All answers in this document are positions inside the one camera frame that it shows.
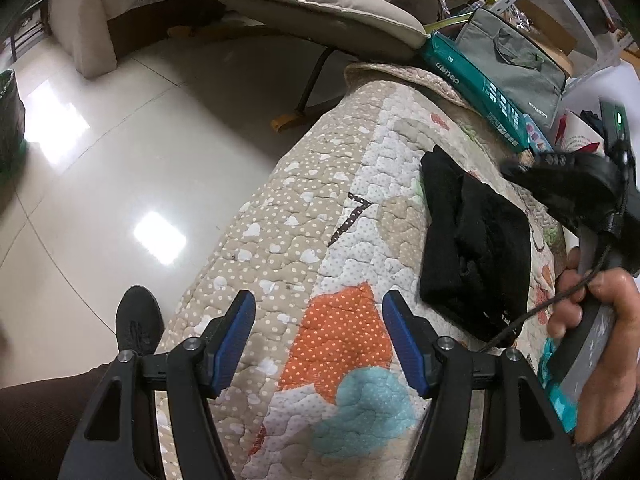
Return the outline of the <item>person's right hand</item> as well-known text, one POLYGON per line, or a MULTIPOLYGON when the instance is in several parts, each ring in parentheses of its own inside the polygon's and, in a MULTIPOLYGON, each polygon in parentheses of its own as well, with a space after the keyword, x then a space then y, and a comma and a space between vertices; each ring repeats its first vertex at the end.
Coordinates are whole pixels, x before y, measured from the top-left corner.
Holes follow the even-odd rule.
MULTIPOLYGON (((566 268, 556 283, 564 292, 577 285, 580 249, 574 247, 566 256, 566 268)), ((588 284, 589 291, 602 304, 616 311, 616 323, 598 366, 582 388, 577 408, 575 441, 585 444, 604 434, 620 419, 639 385, 639 293, 634 279, 620 268, 601 271, 588 284)), ((548 322, 548 335, 561 339, 567 330, 582 320, 580 303, 585 289, 555 304, 548 322)))

